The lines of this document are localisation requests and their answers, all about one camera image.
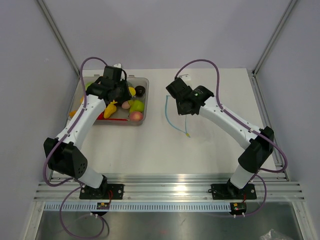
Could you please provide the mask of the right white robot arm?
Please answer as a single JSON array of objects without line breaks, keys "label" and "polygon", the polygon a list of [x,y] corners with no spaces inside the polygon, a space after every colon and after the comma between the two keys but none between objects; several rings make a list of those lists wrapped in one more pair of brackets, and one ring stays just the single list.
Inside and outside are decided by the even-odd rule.
[{"label": "right white robot arm", "polygon": [[261,129],[252,124],[243,126],[243,119],[232,119],[227,115],[226,109],[220,108],[214,93],[202,85],[192,89],[178,77],[166,87],[166,90],[175,99],[179,115],[200,115],[212,121],[236,140],[244,150],[238,158],[234,174],[227,183],[211,186],[213,199],[256,199],[256,195],[251,192],[253,185],[249,181],[272,154],[274,131],[270,127]]}]

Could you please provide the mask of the clear zip top bag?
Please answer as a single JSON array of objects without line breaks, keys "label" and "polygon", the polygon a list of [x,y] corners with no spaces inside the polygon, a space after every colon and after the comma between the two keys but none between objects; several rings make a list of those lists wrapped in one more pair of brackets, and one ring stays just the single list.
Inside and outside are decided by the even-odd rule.
[{"label": "clear zip top bag", "polygon": [[217,133],[213,124],[199,115],[179,115],[176,101],[172,96],[165,96],[164,104],[164,139],[177,142],[213,141]]}]

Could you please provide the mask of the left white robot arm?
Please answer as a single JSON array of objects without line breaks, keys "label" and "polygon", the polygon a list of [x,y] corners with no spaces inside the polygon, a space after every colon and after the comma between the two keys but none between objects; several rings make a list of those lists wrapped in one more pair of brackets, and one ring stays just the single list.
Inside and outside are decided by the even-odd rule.
[{"label": "left white robot arm", "polygon": [[108,179],[88,166],[81,148],[98,116],[109,105],[128,101],[132,95],[121,64],[105,66],[103,75],[82,90],[83,100],[71,121],[55,138],[47,138],[43,144],[44,169],[80,183],[81,199],[103,199],[111,196]]}]

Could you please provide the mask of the yellow banana bunch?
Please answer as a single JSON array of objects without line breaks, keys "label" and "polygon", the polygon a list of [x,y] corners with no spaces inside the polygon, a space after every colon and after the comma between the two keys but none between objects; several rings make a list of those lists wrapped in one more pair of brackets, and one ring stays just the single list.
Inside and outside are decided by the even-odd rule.
[{"label": "yellow banana bunch", "polygon": [[118,103],[117,101],[113,100],[112,102],[110,102],[107,105],[107,107],[105,108],[105,110],[103,112],[104,119],[110,118],[110,116],[117,111],[117,106],[116,106],[117,103]]}]

